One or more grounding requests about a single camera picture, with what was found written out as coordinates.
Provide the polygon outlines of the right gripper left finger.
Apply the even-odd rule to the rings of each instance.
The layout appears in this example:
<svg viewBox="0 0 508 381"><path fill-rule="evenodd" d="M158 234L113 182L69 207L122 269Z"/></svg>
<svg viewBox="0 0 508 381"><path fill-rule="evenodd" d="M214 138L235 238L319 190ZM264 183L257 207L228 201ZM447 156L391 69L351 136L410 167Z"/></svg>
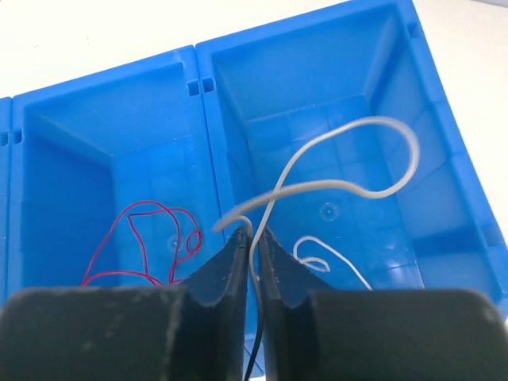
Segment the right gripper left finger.
<svg viewBox="0 0 508 381"><path fill-rule="evenodd" d="M178 328L179 380L240 380L247 299L248 233L238 227L223 248L183 281Z"/></svg>

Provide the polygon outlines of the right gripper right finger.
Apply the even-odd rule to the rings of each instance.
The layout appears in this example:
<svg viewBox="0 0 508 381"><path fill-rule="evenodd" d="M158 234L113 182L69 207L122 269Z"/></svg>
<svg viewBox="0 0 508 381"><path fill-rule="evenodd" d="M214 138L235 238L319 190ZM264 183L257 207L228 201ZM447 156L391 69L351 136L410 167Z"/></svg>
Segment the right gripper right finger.
<svg viewBox="0 0 508 381"><path fill-rule="evenodd" d="M301 265L266 228L259 242L268 380L312 380L318 339L310 292L329 284Z"/></svg>

